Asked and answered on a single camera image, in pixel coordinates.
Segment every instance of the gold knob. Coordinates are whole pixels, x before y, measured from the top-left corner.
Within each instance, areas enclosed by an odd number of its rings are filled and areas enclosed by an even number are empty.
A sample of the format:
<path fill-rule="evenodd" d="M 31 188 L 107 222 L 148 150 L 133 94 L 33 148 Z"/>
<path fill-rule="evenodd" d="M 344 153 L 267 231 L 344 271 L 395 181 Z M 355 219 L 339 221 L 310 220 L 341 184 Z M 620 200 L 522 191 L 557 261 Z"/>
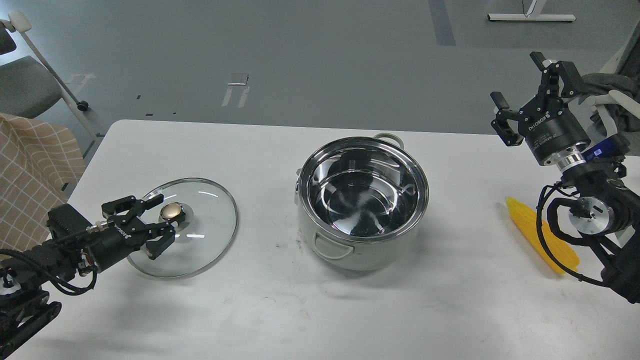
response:
<path fill-rule="evenodd" d="M 178 217 L 182 212 L 182 206 L 178 202 L 170 202 L 162 207 L 162 210 L 160 210 L 160 216 L 169 221 Z"/>

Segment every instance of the glass pot lid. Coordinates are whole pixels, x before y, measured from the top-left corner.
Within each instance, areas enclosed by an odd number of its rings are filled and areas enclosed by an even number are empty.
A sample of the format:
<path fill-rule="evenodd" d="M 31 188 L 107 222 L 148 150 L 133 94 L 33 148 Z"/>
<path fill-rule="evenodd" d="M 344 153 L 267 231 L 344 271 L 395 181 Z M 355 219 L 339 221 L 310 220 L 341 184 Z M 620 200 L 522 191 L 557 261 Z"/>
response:
<path fill-rule="evenodd" d="M 132 252 L 127 259 L 138 270 L 156 277 L 192 274 L 211 264 L 229 246 L 236 234 L 237 209 L 231 194 L 214 181 L 189 177 L 158 186 L 146 194 L 150 199 L 164 195 L 162 204 L 140 216 L 145 223 L 165 221 L 184 213 L 176 226 L 175 241 L 157 259 L 144 251 Z"/>

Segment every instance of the pot lid knob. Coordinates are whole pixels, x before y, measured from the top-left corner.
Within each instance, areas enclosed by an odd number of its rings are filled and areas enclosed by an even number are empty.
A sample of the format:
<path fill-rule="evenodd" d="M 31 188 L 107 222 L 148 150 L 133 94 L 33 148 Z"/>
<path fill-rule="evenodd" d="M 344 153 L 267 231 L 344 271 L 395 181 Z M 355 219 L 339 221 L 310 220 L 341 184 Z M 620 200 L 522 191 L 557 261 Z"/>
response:
<path fill-rule="evenodd" d="M 160 210 L 160 216 L 163 220 L 177 222 L 178 224 L 186 219 L 184 209 L 179 202 L 170 202 L 167 205 L 164 205 L 162 210 Z"/>

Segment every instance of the stainless steel pot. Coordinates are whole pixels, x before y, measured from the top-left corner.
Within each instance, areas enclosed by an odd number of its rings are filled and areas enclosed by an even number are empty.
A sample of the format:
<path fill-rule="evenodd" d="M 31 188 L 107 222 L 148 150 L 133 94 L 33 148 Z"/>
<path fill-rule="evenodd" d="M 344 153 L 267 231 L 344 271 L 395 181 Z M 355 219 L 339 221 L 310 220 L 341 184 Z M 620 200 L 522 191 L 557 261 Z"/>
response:
<path fill-rule="evenodd" d="M 429 187 L 402 141 L 382 133 L 336 140 L 313 153 L 298 170 L 295 199 L 305 241 L 320 258 L 374 270 L 400 258 L 415 239 Z"/>

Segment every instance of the chair wheel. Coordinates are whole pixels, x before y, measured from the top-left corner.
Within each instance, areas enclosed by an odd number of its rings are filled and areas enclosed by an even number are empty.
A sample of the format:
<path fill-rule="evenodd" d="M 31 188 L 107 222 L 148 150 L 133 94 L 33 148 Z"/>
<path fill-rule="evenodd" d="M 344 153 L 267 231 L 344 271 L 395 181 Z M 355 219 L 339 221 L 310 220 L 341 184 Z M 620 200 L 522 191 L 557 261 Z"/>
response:
<path fill-rule="evenodd" d="M 89 110 L 89 103 L 86 101 L 79 101 L 76 103 L 76 105 L 78 105 L 78 110 L 80 111 L 87 111 Z"/>

